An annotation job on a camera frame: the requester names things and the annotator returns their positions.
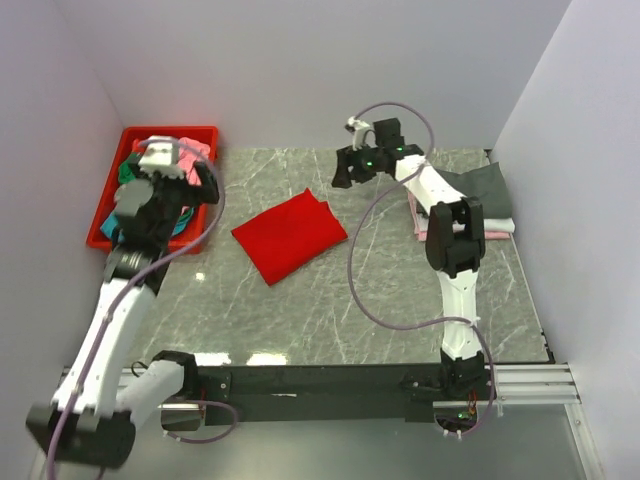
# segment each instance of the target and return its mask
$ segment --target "cable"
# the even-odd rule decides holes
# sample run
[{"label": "cable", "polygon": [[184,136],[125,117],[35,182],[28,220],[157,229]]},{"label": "cable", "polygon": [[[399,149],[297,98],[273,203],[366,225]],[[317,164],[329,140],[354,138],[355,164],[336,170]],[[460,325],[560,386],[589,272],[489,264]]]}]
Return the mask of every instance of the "cable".
[{"label": "cable", "polygon": [[46,471],[47,471],[48,480],[56,480],[55,457],[56,457],[56,450],[58,449],[58,444],[60,443],[60,437],[62,436],[62,430],[64,429],[64,425],[66,424],[67,420],[69,419],[69,415],[73,411],[73,408],[75,407],[76,402],[78,401],[78,397],[80,396],[80,393],[82,392],[82,387],[84,385],[84,382],[87,379],[87,376],[89,375],[89,371],[91,370],[91,366],[93,365],[93,362],[94,362],[94,360],[96,358],[96,355],[98,354],[98,350],[100,349],[100,344],[102,343],[102,340],[104,339],[105,333],[107,331],[107,327],[109,326],[109,324],[113,320],[113,314],[116,311],[116,308],[118,308],[118,305],[124,299],[124,297],[126,297],[127,294],[136,285],[138,285],[138,283],[140,283],[140,281],[143,280],[147,275],[149,275],[154,270],[157,270],[158,268],[162,267],[163,265],[166,265],[167,263],[169,263],[174,258],[179,257],[180,255],[188,252],[193,247],[195,247],[196,245],[200,244],[205,238],[207,238],[209,236],[209,234],[216,228],[216,226],[220,222],[220,217],[222,216],[222,212],[224,212],[225,201],[226,201],[224,183],[222,181],[222,175],[220,175],[220,172],[218,171],[216,166],[213,165],[209,161],[209,159],[206,158],[199,150],[193,148],[190,145],[187,145],[185,143],[179,142],[175,138],[171,138],[171,139],[167,139],[167,138],[147,139],[147,140],[145,140],[143,142],[140,142],[139,145],[141,147],[146,147],[147,145],[150,145],[152,143],[158,143],[158,142],[171,143],[174,147],[184,148],[184,149],[190,151],[191,153],[193,153],[194,155],[196,155],[201,160],[203,160],[209,166],[209,168],[211,169],[211,173],[213,174],[213,177],[214,177],[216,183],[218,184],[218,190],[219,190],[219,195],[220,195],[220,199],[218,201],[218,208],[216,209],[216,215],[215,215],[213,221],[211,222],[211,224],[209,224],[207,226],[207,228],[205,229],[205,231],[202,232],[202,234],[198,238],[196,238],[193,242],[191,242],[188,245],[185,245],[184,247],[176,250],[173,253],[170,253],[169,255],[167,255],[165,257],[159,258],[158,260],[153,262],[151,265],[148,265],[146,268],[143,268],[140,272],[138,272],[136,275],[134,275],[127,282],[127,284],[124,286],[124,288],[122,290],[120,290],[120,292],[118,292],[118,294],[115,296],[115,298],[113,299],[113,301],[111,302],[111,304],[107,308],[107,313],[105,314],[105,316],[102,319],[102,323],[100,324],[98,332],[96,333],[96,337],[95,337],[95,339],[93,341],[93,344],[91,345],[91,349],[89,350],[89,354],[87,355],[87,359],[86,359],[84,365],[82,366],[82,369],[80,370],[80,374],[78,375],[78,381],[76,383],[76,387],[74,388],[72,394],[69,396],[69,400],[67,401],[67,405],[65,406],[64,410],[62,411],[62,413],[60,415],[60,418],[58,419],[58,423],[56,424],[56,427],[53,430],[53,434],[51,435],[51,441],[49,443],[49,449],[47,451],[47,463],[46,463]]},{"label": "cable", "polygon": [[422,123],[424,123],[424,125],[427,127],[427,131],[429,132],[429,148],[427,149],[427,152],[425,153],[424,163],[422,163],[414,173],[412,173],[408,177],[400,180],[399,182],[397,182],[396,184],[394,184],[393,186],[391,186],[390,188],[388,188],[387,190],[382,192],[380,195],[378,195],[369,204],[369,206],[365,210],[364,214],[362,215],[362,218],[360,219],[360,222],[358,223],[358,226],[356,228],[355,234],[353,235],[353,237],[351,237],[351,241],[350,241],[350,244],[349,244],[349,254],[348,254],[348,257],[347,257],[347,280],[349,282],[349,290],[351,291],[351,296],[353,297],[354,302],[356,303],[356,305],[358,305],[358,308],[360,308],[362,313],[364,313],[365,316],[367,318],[369,318],[369,320],[373,321],[374,323],[376,323],[376,324],[378,324],[378,325],[380,325],[381,327],[384,327],[384,328],[388,328],[388,329],[391,329],[391,330],[399,330],[399,331],[409,331],[409,330],[417,330],[419,328],[424,328],[424,327],[431,327],[433,325],[438,325],[440,323],[445,323],[445,322],[460,322],[460,323],[464,323],[464,324],[469,325],[473,329],[473,331],[475,332],[475,334],[478,337],[478,341],[480,342],[480,345],[482,346],[482,350],[484,351],[485,355],[487,356],[487,362],[489,363],[489,375],[490,375],[490,378],[491,378],[491,387],[489,389],[489,402],[487,404],[487,409],[482,414],[482,416],[480,418],[478,418],[478,421],[476,422],[476,424],[473,427],[471,427],[466,432],[462,433],[462,435],[467,435],[467,434],[475,431],[480,425],[482,425],[486,421],[486,417],[491,411],[491,407],[493,405],[493,397],[495,396],[495,391],[496,391],[496,387],[495,387],[495,385],[496,385],[496,382],[495,382],[495,365],[494,365],[494,362],[493,362],[493,357],[491,356],[491,352],[489,351],[489,345],[487,345],[487,342],[486,342],[485,338],[482,336],[482,334],[480,333],[480,330],[478,330],[478,327],[476,325],[474,325],[473,322],[471,322],[470,320],[467,320],[466,318],[462,318],[462,317],[435,318],[433,320],[427,320],[425,322],[420,322],[420,323],[415,324],[415,325],[393,325],[391,323],[387,323],[384,320],[381,320],[378,317],[376,317],[373,313],[371,313],[367,309],[367,307],[365,307],[365,305],[362,303],[362,300],[360,300],[360,297],[358,296],[358,293],[356,292],[356,287],[355,287],[355,284],[354,284],[354,281],[353,281],[353,252],[355,250],[356,240],[358,239],[358,235],[360,234],[360,231],[362,230],[362,226],[364,225],[364,222],[366,221],[367,217],[369,216],[371,211],[374,209],[374,207],[380,202],[380,200],[382,200],[384,197],[389,195],[395,189],[397,189],[400,186],[404,185],[405,183],[411,181],[412,179],[414,179],[417,176],[419,176],[420,173],[422,173],[422,170],[427,165],[427,161],[429,160],[431,154],[433,153],[433,149],[434,149],[434,143],[435,142],[434,142],[433,128],[431,128],[431,124],[429,123],[429,121],[420,112],[416,111],[412,107],[410,107],[408,105],[405,105],[403,103],[399,103],[399,102],[381,102],[381,103],[376,103],[375,105],[371,105],[370,107],[367,107],[364,110],[360,111],[355,116],[355,118],[359,118],[361,115],[364,115],[365,113],[369,112],[370,110],[373,110],[374,108],[381,107],[381,106],[387,106],[387,105],[396,106],[396,107],[404,108],[405,110],[409,110],[411,113],[415,114],[422,121]]},{"label": "cable", "polygon": [[367,145],[367,135],[369,135],[370,133],[373,133],[373,130],[367,130],[366,132],[364,132],[364,135],[362,136],[362,145],[365,146]]},{"label": "cable", "polygon": [[145,370],[149,370],[149,366],[146,363],[143,363],[140,360],[136,360],[135,362],[133,362],[131,364],[131,367],[129,367],[131,369],[131,374],[136,378],[140,377],[140,375],[138,373],[136,373],[136,370],[135,370],[136,365],[140,365]]},{"label": "cable", "polygon": [[231,405],[227,404],[227,403],[212,402],[210,400],[187,400],[184,403],[194,403],[194,404],[200,405],[200,406],[224,408],[225,410],[231,412],[231,415],[233,416],[233,422],[231,423],[229,428],[227,428],[224,432],[222,432],[219,435],[216,435],[215,437],[211,437],[211,438],[204,438],[204,439],[184,438],[184,437],[180,437],[180,436],[176,435],[173,432],[166,432],[168,437],[171,437],[171,438],[173,438],[173,439],[175,439],[175,440],[177,440],[179,442],[190,443],[190,444],[193,444],[193,445],[203,445],[205,443],[217,442],[218,440],[222,440],[224,437],[226,437],[231,432],[233,432],[233,430],[235,430],[235,428],[238,426],[238,421],[239,421],[238,411],[235,408],[233,408]]}]

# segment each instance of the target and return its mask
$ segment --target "pink folded cloth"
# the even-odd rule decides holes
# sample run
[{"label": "pink folded cloth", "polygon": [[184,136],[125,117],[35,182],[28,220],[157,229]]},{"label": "pink folded cloth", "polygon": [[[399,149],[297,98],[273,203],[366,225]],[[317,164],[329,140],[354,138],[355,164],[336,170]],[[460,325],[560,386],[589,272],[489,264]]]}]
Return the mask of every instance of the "pink folded cloth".
[{"label": "pink folded cloth", "polygon": [[[417,201],[416,197],[411,193],[409,193],[409,209],[411,210],[411,216],[413,217],[413,233],[416,234],[418,241],[426,242],[427,241],[427,227],[429,225],[429,221],[425,218],[419,218],[419,214],[417,213]],[[511,234],[508,232],[499,232],[495,230],[485,230],[484,237],[487,240],[505,240],[511,237]]]},{"label": "pink folded cloth", "polygon": [[[205,157],[209,157],[209,152],[211,152],[211,147],[209,145],[188,137],[182,137],[180,142],[195,148]],[[178,161],[178,165],[187,172],[187,181],[191,185],[200,185],[200,177],[198,177],[198,174],[193,168],[193,163],[197,160],[200,160],[200,158],[195,153],[185,148],[180,149],[180,160]]]}]

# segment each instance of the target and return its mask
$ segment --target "pink cloth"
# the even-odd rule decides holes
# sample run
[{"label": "pink cloth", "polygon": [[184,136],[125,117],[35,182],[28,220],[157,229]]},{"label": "pink cloth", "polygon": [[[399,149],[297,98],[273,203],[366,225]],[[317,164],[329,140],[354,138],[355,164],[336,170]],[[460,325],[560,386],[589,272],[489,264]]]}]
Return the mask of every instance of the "pink cloth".
[{"label": "pink cloth", "polygon": [[[211,147],[209,145],[188,137],[182,137],[180,139],[180,142],[195,148],[205,157],[209,157],[209,152],[211,152]],[[180,149],[180,160],[178,161],[178,165],[180,165],[180,168],[187,172],[187,181],[191,185],[200,185],[200,177],[198,177],[198,174],[193,168],[193,164],[197,160],[200,160],[200,158],[193,152],[190,152],[185,148]]]},{"label": "pink cloth", "polygon": [[[408,192],[408,193],[409,193],[409,209],[411,210],[411,216],[413,217],[413,233],[416,234],[418,241],[426,242],[427,231],[420,229],[420,226],[418,224],[416,197],[411,192]],[[492,231],[485,230],[484,237],[487,240],[505,240],[505,239],[509,239],[511,235],[507,232],[492,232]]]}]

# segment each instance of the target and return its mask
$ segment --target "black metal beam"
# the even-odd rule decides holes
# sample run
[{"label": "black metal beam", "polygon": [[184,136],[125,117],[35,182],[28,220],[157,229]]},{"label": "black metal beam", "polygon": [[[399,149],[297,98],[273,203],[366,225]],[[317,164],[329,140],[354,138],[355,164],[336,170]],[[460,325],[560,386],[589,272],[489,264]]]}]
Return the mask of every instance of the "black metal beam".
[{"label": "black metal beam", "polygon": [[[441,387],[441,364],[199,367],[208,400],[229,403],[243,422],[404,418],[433,422],[433,402],[466,400]],[[471,389],[488,400],[489,373]],[[207,425],[231,415],[207,409]]]}]

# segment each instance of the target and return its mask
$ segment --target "folded gray cloth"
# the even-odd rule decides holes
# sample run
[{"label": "folded gray cloth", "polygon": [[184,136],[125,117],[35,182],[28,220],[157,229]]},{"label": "folded gray cloth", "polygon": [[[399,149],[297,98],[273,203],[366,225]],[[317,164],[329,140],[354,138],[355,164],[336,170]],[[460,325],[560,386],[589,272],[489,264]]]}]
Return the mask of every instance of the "folded gray cloth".
[{"label": "folded gray cloth", "polygon": [[[513,214],[511,197],[498,163],[491,163],[465,173],[447,172],[438,168],[435,170],[463,195],[477,197],[482,203],[484,218],[511,218]],[[420,204],[417,210],[422,215],[428,214]]]}]

